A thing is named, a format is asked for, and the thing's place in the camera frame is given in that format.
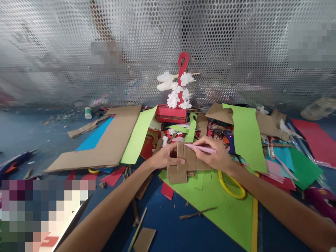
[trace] green paper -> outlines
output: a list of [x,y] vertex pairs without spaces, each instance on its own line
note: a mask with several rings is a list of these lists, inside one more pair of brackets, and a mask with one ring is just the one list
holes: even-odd
[[[222,187],[218,172],[204,171],[202,191],[194,188],[189,181],[186,184],[170,185],[165,170],[159,174],[159,177],[198,211],[218,207],[205,212],[204,215],[244,249],[251,250],[253,212],[251,194],[247,193],[244,200],[230,196]],[[227,180],[224,173],[223,179],[232,192],[238,192],[233,189],[234,186],[231,185],[233,182]]]
[[302,190],[306,190],[318,177],[323,170],[314,164],[309,158],[295,148],[289,148],[292,156],[295,172],[294,176],[299,180],[293,180]]
[[267,172],[261,136],[256,118],[256,109],[238,107],[223,103],[224,109],[233,110],[234,148],[250,168],[257,172]]
[[189,130],[188,130],[188,129],[183,128],[183,127],[178,126],[178,125],[172,125],[172,126],[167,127],[167,128],[172,128],[172,129],[174,129],[174,130],[176,130],[176,131],[181,131],[181,132],[186,133],[186,134],[189,133]]
[[137,162],[142,146],[145,142],[148,127],[156,112],[156,108],[157,106],[140,113],[132,135],[128,141],[124,155],[120,161],[121,163],[134,165]]
[[189,119],[190,119],[190,128],[188,135],[184,139],[185,142],[193,142],[195,137],[197,115],[192,113],[190,114]]
[[203,190],[204,171],[195,171],[194,177],[189,177],[188,184],[192,187]]

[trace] craft table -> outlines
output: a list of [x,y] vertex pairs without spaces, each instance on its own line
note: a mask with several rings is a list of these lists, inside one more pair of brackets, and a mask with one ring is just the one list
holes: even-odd
[[[59,115],[65,119],[55,121],[50,118],[56,118]],[[298,114],[291,114],[290,117],[300,119]],[[68,136],[67,131],[77,129],[88,122],[84,118],[82,110],[46,111],[45,109],[23,107],[10,108],[6,112],[0,111],[0,151],[3,152],[0,154],[0,163],[23,152],[38,148],[38,154],[30,160],[35,163],[31,165],[26,163],[20,166],[19,170],[10,176],[10,179],[23,179],[29,169],[33,169],[31,176],[41,174],[61,153],[74,151],[94,132],[94,130],[90,131],[76,139],[70,139]],[[335,116],[318,121],[319,125],[334,140],[336,140],[335,122]],[[143,159],[140,157],[137,164],[133,165],[133,169],[136,169],[142,161]],[[323,170],[328,179],[328,185],[336,192],[336,171],[329,168],[323,168]],[[43,179],[65,180],[69,173],[69,171],[64,171],[43,174]],[[77,170],[75,178],[80,179],[85,174],[87,174],[86,170]],[[143,199],[137,201],[140,216],[145,207],[148,208],[142,226],[157,230],[150,251],[244,251],[205,217],[180,220],[180,215],[195,213],[196,209],[191,205],[186,209],[186,201],[176,192],[172,201],[164,197],[160,193],[162,181],[157,175],[158,172],[155,173]],[[105,173],[100,172],[96,180],[97,185],[99,179],[105,176]],[[105,189],[101,189],[98,186],[81,220],[114,188],[107,186]],[[299,193],[293,194],[293,196],[301,199]],[[128,207],[103,251],[127,251],[136,229],[133,228],[133,221],[132,208]],[[258,251],[310,251],[261,204],[259,204],[258,233]]]

